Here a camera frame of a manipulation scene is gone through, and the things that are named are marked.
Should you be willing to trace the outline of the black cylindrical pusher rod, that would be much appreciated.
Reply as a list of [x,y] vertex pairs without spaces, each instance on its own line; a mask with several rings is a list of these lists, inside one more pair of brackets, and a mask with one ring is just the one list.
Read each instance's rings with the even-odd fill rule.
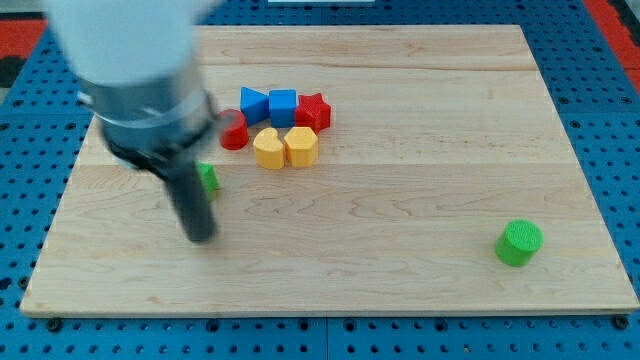
[[163,164],[159,177],[187,239],[194,243],[210,240],[216,233],[216,222],[196,161]]

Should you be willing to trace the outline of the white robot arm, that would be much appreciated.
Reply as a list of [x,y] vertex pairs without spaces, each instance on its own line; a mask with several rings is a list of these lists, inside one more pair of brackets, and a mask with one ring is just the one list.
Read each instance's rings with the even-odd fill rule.
[[106,147],[164,183],[192,242],[216,225],[196,160],[221,127],[204,89],[193,31],[219,2],[48,1],[45,11],[78,78],[78,98],[100,121]]

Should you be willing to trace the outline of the grey metallic tool mount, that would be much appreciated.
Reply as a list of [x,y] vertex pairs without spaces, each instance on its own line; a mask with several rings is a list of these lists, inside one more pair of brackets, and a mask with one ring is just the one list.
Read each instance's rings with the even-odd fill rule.
[[106,147],[135,169],[167,173],[192,163],[219,130],[220,117],[193,55],[145,80],[78,81],[78,98],[100,119]]

